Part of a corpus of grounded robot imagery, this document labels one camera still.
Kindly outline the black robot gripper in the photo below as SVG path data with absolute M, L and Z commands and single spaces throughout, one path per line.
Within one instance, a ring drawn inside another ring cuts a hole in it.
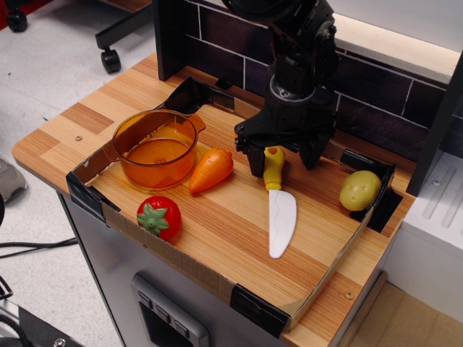
M 315 167 L 335 132 L 337 112 L 334 93 L 311 87 L 307 93 L 291 93 L 271 79 L 260 112 L 239 123 L 234 131 L 236 149 L 247 153 L 251 174 L 263 177 L 265 149 L 274 145 L 299 151 L 307 170 Z

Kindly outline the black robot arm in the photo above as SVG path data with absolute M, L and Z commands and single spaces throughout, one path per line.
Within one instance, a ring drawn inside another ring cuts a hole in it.
M 244 20 L 268 27 L 273 63 L 268 68 L 265 102 L 239 123 L 235 147 L 253 176 L 264 172 L 264 150 L 283 146 L 299 153 L 306 169 L 319 161 L 334 136 L 337 112 L 327 82 L 339 66 L 334 11 L 327 1 L 225 1 Z

